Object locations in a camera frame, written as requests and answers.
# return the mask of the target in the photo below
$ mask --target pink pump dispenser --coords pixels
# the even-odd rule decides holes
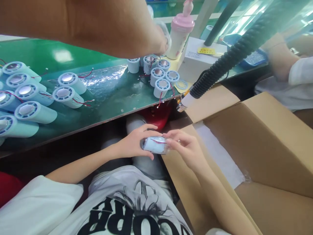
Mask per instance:
[[[184,45],[189,34],[192,32],[195,22],[191,17],[193,9],[193,0],[186,0],[184,2],[184,9],[182,13],[175,16],[171,23],[171,39],[172,46],[167,52],[166,56],[170,59],[177,59],[182,53]]]

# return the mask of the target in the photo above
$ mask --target white sleeve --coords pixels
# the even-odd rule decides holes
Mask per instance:
[[[290,69],[289,85],[313,83],[313,57],[299,59]]]
[[[82,185],[38,176],[0,209],[1,234],[48,234],[72,212]]]

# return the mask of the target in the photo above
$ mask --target cardboard box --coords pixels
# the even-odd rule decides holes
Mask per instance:
[[[233,190],[192,125],[208,164],[259,234],[313,234],[313,130],[268,93],[244,102],[217,85],[186,110],[252,182]],[[195,234],[221,228],[195,174],[176,151],[162,156]]]

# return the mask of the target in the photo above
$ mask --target fume extractor hose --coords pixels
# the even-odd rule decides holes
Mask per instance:
[[[272,4],[254,25],[209,69],[202,72],[198,81],[178,101],[177,110],[182,112],[195,99],[199,99],[227,71],[231,70],[270,39],[308,2],[309,0],[273,0]]]

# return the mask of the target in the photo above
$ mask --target yellow sticker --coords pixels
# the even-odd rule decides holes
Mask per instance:
[[[215,55],[215,49],[214,48],[207,48],[207,47],[199,47],[198,48],[199,54],[206,54],[206,55]]]

